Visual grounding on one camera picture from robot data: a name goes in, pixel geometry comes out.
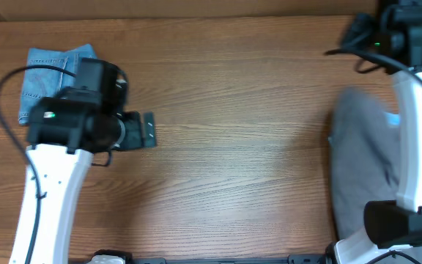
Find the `grey cargo shorts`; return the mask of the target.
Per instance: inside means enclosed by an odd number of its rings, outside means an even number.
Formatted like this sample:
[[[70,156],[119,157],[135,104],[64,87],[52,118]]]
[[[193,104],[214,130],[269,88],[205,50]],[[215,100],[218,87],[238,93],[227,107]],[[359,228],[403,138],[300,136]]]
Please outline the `grey cargo shorts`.
[[[422,263],[422,210],[409,212],[399,190],[400,130],[374,97],[340,94],[330,134],[330,187],[339,241],[335,263]]]

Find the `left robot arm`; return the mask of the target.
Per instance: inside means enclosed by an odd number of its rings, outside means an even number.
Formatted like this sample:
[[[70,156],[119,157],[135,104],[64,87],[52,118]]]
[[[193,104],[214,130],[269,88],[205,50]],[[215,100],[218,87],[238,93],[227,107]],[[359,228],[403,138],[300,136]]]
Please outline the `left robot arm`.
[[[84,179],[96,153],[156,147],[152,112],[43,98],[29,117],[29,160],[11,263],[67,263]]]

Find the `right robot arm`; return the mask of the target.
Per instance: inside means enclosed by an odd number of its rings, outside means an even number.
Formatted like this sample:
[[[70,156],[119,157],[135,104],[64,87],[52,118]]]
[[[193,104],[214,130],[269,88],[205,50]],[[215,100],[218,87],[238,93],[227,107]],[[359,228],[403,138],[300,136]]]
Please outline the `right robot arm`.
[[[356,15],[336,53],[383,68],[399,111],[358,89],[338,98],[329,139],[339,240],[322,262],[422,263],[422,7]]]

